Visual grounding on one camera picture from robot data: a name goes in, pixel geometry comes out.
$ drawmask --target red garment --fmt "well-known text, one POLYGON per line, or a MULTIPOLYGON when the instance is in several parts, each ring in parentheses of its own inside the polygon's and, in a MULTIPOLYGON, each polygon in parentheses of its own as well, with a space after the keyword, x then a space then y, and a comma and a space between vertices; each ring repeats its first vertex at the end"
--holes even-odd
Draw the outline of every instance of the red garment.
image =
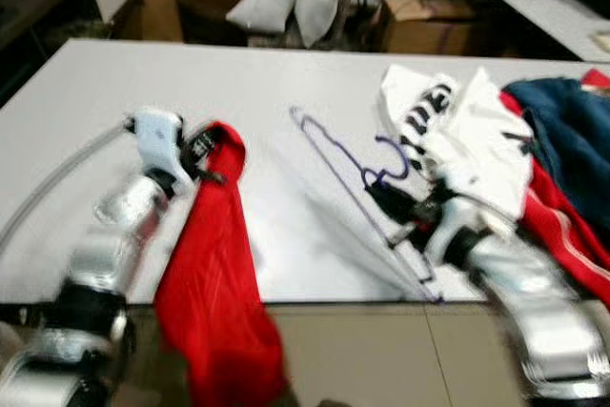
MULTIPOLYGON (((522 115, 519 102, 511 95, 503 93, 501 100, 508 110, 522 115)), ((532 176, 521 223, 566 271, 610 308, 610 254, 535 159, 532 176)))
POLYGON ((163 334, 189 363, 193 405, 262 405, 287 388, 279 334, 261 304, 237 189, 245 148, 222 130, 155 297, 163 334))

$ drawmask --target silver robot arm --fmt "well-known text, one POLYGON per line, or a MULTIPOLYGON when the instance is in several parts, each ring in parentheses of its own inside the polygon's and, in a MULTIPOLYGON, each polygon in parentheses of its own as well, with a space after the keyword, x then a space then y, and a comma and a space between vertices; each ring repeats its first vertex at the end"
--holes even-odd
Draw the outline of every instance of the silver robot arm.
POLYGON ((453 195, 424 253, 451 263, 489 297, 532 405, 610 405, 610 363, 600 331, 548 253, 476 218, 480 202, 453 195))
POLYGON ((194 189, 196 163, 214 147, 202 132, 185 148, 173 113, 143 110, 133 124, 142 174, 95 207, 97 222, 77 244, 44 327, 0 376, 0 407, 110 403, 132 347, 125 298, 132 278, 170 200, 194 189))

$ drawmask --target pile of clothes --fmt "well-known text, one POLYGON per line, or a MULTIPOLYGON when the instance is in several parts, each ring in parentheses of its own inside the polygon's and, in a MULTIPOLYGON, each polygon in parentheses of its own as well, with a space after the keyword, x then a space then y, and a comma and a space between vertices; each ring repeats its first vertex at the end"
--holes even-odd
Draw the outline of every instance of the pile of clothes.
MULTIPOLYGON (((479 69, 453 78, 386 72, 380 112, 414 169, 472 171, 469 193, 516 221, 581 285, 610 306, 610 78, 518 81, 500 90, 479 69)), ((499 234, 511 231, 493 214, 499 234)))

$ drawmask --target blue jacket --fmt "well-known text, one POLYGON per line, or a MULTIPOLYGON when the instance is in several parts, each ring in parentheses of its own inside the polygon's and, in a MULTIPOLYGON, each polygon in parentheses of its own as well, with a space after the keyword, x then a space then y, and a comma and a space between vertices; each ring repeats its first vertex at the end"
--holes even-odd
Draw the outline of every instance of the blue jacket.
POLYGON ((610 98, 567 78, 518 81, 505 88, 525 110, 542 167, 580 215, 610 241, 610 98))

